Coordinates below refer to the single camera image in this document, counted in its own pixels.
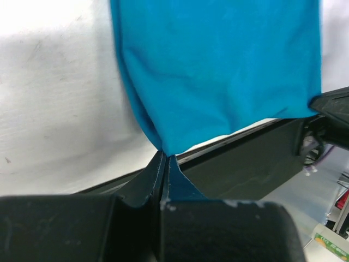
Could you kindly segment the blue t shirt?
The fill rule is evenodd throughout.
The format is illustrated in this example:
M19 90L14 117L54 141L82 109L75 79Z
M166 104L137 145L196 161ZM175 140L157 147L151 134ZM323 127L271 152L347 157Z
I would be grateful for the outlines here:
M319 1L111 1L133 113L168 156L268 118L315 113Z

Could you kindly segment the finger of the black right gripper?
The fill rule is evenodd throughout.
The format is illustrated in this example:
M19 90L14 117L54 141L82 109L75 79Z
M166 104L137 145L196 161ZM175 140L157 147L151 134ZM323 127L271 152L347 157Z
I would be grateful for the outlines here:
M340 88L316 96L309 108L342 125L348 125L348 87Z

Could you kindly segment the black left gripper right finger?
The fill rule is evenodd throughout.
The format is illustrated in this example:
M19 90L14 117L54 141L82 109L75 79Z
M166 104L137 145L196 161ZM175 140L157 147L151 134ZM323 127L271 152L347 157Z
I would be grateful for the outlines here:
M206 198L170 157L160 202L161 261L304 261L297 228L279 204Z

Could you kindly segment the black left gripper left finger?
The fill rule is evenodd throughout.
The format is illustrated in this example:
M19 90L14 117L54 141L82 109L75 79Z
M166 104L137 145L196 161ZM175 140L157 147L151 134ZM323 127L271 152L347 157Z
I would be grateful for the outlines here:
M1 198L1 261L155 261L166 156L113 193Z

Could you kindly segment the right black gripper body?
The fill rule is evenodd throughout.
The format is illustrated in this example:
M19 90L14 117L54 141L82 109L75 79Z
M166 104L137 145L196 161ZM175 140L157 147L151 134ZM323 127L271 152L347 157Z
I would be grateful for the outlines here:
M306 118L296 138L296 155L303 166L325 159L327 145L348 150L348 114L317 115Z

